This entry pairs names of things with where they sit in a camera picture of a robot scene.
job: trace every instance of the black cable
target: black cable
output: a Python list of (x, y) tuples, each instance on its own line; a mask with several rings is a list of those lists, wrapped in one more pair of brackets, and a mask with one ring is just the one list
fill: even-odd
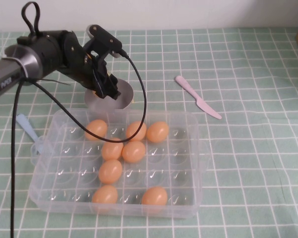
[[(31, 4), (33, 4), (35, 6), (35, 10), (36, 10), (35, 19), (34, 19), (34, 27), (32, 26), (31, 22), (29, 21), (29, 19), (26, 17), (26, 14), (25, 14), (26, 9)], [(34, 35), (41, 36), (42, 35), (41, 32), (39, 31), (40, 15), (41, 15), (41, 11), (40, 11), (39, 4), (34, 1), (28, 2), (26, 5), (24, 5), (24, 7), (21, 10), (21, 16), (22, 16), (24, 22), (29, 27), (31, 36), (34, 36)]]
[(85, 132), (87, 132), (88, 134), (96, 137), (97, 139), (100, 139), (100, 140), (103, 140), (103, 141), (106, 141), (106, 142), (111, 142), (111, 143), (123, 143), (123, 142), (127, 142), (129, 140), (131, 140), (132, 138), (134, 138), (138, 132), (140, 131), (141, 127), (143, 126), (144, 124), (144, 121), (145, 121), (145, 118), (146, 118), (146, 113), (147, 113), (147, 96), (146, 96), (146, 90), (145, 90), (145, 87), (144, 87), (144, 84), (141, 80), (141, 77), (138, 73), (138, 70), (136, 68), (136, 66), (134, 65), (133, 61), (129, 58), (129, 56), (127, 55), (127, 57), (125, 57), (129, 62), (130, 64), (132, 65), (132, 67), (134, 68), (135, 72), (136, 72), (136, 75), (139, 79), (139, 82), (140, 82), (140, 85), (141, 85), (141, 88), (143, 90), (143, 93), (144, 93), (144, 113), (143, 113), (143, 117), (142, 117), (142, 120), (141, 120), (141, 123), (138, 127), (138, 129), (136, 130), (136, 132), (130, 136), (129, 138), (126, 138), (126, 139), (123, 139), (123, 140), (110, 140), (110, 139), (106, 139), (106, 138), (103, 138), (101, 136), (98, 136), (94, 133), (92, 133), (91, 131), (87, 130), (50, 92), (48, 92), (44, 87), (42, 87), (40, 84), (38, 84), (37, 82), (33, 81), (33, 80), (28, 80), (26, 79), (27, 81), (31, 82), (33, 85), (35, 85), (36, 87), (38, 87), (40, 90), (42, 90), (46, 95), (48, 95), (81, 129), (83, 129)]
[(14, 97), (11, 127), (11, 210), (10, 210), (10, 237), (14, 237), (14, 192), (15, 192), (15, 123), (16, 110), (18, 107), (19, 96), (24, 80), (21, 80)]

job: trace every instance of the table surface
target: table surface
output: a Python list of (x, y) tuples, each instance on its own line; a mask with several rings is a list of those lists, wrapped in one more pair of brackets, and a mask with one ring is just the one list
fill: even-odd
[[(40, 211), (27, 190), (34, 166), (31, 139), (16, 132), (15, 233), (20, 238), (208, 237), (298, 238), (298, 47), (296, 28), (114, 31), (145, 81), (149, 110), (192, 112), (213, 159), (203, 179), (204, 196), (191, 219), (108, 217)], [(2, 48), (25, 33), (0, 33)], [(79, 41), (87, 35), (77, 32)], [(132, 108), (142, 109), (135, 73), (123, 59), (108, 69), (135, 90)], [(223, 119), (199, 110), (174, 82), (183, 75)], [(66, 107), (85, 108), (84, 89), (41, 82)], [(15, 88), (0, 97), (0, 237), (9, 234), (10, 127)], [(38, 135), (47, 133), (58, 107), (33, 86), (24, 87), (18, 113)]]

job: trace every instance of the clear plastic container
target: clear plastic container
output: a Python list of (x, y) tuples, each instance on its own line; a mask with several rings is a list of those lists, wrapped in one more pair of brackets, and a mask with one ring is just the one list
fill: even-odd
[[(126, 138), (128, 125), (140, 120), (142, 111), (117, 110), (96, 113), (87, 109), (71, 109), (82, 124), (95, 119), (108, 124), (107, 138)], [(103, 163), (103, 141), (85, 140), (80, 129), (63, 111), (54, 114), (43, 153), (35, 166), (29, 197), (48, 212), (89, 213), (132, 216), (190, 217), (202, 200), (201, 180), (210, 158), (209, 141), (199, 143), (198, 123), (193, 114), (184, 112), (148, 112), (145, 123), (156, 121), (169, 125), (168, 138), (162, 143), (146, 139), (145, 157), (137, 164), (125, 163), (123, 172), (113, 185), (118, 190), (116, 204), (91, 203), (95, 191), (102, 186), (98, 170)], [(144, 192), (162, 186), (168, 193), (166, 206), (142, 205)]]

